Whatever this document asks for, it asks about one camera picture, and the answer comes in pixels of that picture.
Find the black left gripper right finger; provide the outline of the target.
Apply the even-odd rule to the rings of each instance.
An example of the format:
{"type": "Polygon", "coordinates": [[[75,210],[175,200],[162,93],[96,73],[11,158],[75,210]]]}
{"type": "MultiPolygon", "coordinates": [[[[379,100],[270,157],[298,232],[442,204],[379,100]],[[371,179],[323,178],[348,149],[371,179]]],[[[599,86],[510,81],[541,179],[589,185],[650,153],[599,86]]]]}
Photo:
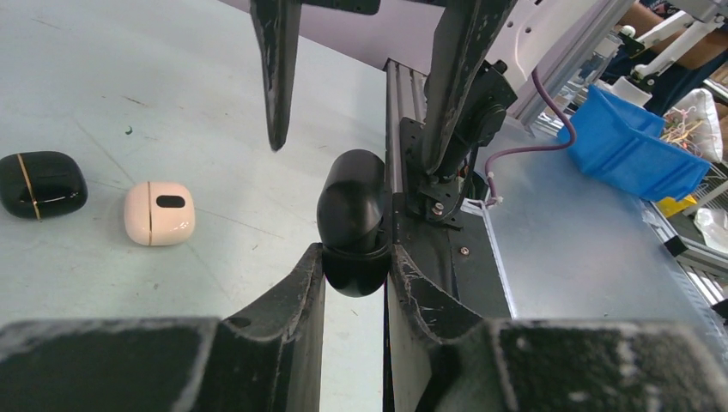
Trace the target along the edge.
{"type": "Polygon", "coordinates": [[[727,375],[671,322],[483,318],[401,246],[387,285],[394,411],[724,411],[727,375]]]}

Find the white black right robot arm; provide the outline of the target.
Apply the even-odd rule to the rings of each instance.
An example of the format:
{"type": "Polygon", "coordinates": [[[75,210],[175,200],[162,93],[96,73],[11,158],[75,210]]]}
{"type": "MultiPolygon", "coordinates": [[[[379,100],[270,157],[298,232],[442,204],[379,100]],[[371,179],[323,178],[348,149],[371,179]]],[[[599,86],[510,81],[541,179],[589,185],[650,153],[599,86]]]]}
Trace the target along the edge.
{"type": "MultiPolygon", "coordinates": [[[[301,1],[252,1],[250,13],[264,79],[269,145],[286,140],[300,31],[301,1]]],[[[591,1],[445,1],[434,32],[421,165],[444,165],[446,149],[465,114],[466,98],[483,63],[503,63],[517,90],[545,53],[593,5],[591,1]]]]}

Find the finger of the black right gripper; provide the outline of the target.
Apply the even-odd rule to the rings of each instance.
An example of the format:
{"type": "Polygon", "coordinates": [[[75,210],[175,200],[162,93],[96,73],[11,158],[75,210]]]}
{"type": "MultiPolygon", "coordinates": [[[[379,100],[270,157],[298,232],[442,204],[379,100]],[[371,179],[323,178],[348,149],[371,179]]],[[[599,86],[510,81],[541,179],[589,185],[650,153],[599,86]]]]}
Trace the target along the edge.
{"type": "Polygon", "coordinates": [[[474,148],[501,129],[516,94],[506,80],[512,68],[488,56],[516,3],[449,1],[434,31],[427,110],[419,144],[422,170],[451,177],[474,148]]]}
{"type": "Polygon", "coordinates": [[[250,14],[262,62],[269,145],[276,152],[285,145],[288,136],[301,3],[251,1],[250,14]]]}

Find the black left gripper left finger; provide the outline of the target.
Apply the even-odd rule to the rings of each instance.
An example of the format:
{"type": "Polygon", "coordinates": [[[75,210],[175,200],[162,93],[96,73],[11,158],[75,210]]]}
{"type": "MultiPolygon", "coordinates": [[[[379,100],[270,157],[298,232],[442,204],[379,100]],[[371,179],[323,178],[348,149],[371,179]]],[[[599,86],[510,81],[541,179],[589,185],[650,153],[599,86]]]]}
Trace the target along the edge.
{"type": "Polygon", "coordinates": [[[325,279],[311,244],[224,318],[34,320],[1,331],[4,411],[316,411],[325,279]]]}

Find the black oval charging case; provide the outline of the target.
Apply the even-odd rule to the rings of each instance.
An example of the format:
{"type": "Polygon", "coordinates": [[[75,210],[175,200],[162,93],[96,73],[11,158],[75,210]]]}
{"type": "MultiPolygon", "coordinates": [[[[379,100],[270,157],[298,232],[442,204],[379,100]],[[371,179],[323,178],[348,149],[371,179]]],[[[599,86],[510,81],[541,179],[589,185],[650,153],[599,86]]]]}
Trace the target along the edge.
{"type": "Polygon", "coordinates": [[[364,297],[384,283],[390,265],[385,223],[385,163],[352,149],[339,155],[318,198],[322,268],[340,294],[364,297]]]}

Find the pink charging case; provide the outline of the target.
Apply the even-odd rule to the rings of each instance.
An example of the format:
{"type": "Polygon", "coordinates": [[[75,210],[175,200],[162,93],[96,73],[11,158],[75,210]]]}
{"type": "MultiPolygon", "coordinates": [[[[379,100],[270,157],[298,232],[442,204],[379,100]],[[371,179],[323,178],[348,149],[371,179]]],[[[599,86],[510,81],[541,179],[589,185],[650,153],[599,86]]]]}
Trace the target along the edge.
{"type": "Polygon", "coordinates": [[[180,183],[145,181],[129,189],[124,200],[124,228],[144,246],[178,245],[196,226],[196,210],[189,190],[180,183]]]}

